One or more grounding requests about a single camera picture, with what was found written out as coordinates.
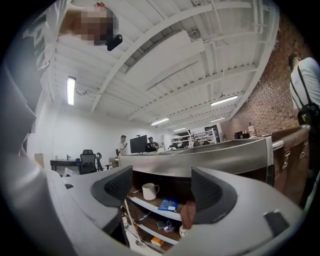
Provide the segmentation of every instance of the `ceiling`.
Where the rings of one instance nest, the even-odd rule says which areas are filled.
[[[278,31],[278,8],[267,0],[103,2],[119,17],[123,43],[107,51],[60,37],[53,94],[66,101],[73,76],[78,93],[86,92],[75,94],[74,107],[149,125],[169,118],[158,125],[169,131],[230,119],[259,81]]]

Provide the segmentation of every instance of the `book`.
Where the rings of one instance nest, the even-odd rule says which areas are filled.
[[[164,198],[158,208],[159,211],[176,212],[178,209],[178,201],[173,198]]]
[[[156,245],[156,246],[161,247],[163,243],[164,243],[164,241],[161,240],[161,239],[159,239],[158,237],[155,237],[155,236],[154,236],[154,237],[151,239],[151,244],[153,244],[153,245]]]

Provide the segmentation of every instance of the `black bag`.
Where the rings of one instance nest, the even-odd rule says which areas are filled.
[[[302,108],[300,109],[299,107],[299,113],[298,113],[298,121],[300,125],[310,125],[311,129],[310,129],[310,133],[309,136],[310,138],[312,138],[313,140],[315,140],[317,143],[320,143],[320,109],[319,106],[315,103],[313,103],[310,99],[304,78],[301,74],[299,65],[298,65],[298,74],[299,77],[301,79],[301,82],[303,84],[305,93],[306,93],[306,97],[308,99],[308,104],[304,105],[302,100],[300,99],[295,87],[294,87],[294,83],[292,82],[291,78],[291,84],[292,84],[292,88],[296,94],[296,96],[298,97]],[[293,100],[295,101],[295,104],[298,106],[295,98],[292,96]]]

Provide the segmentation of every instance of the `black office chair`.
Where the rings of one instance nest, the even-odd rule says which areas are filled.
[[[91,174],[97,171],[96,168],[96,154],[91,149],[85,149],[80,155],[81,159],[81,168],[79,168],[79,172],[81,175],[83,174]]]

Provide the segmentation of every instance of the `computer monitor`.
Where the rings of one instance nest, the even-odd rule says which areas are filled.
[[[131,153],[143,153],[146,151],[146,145],[147,145],[147,135],[140,136],[137,138],[130,139],[130,149]]]

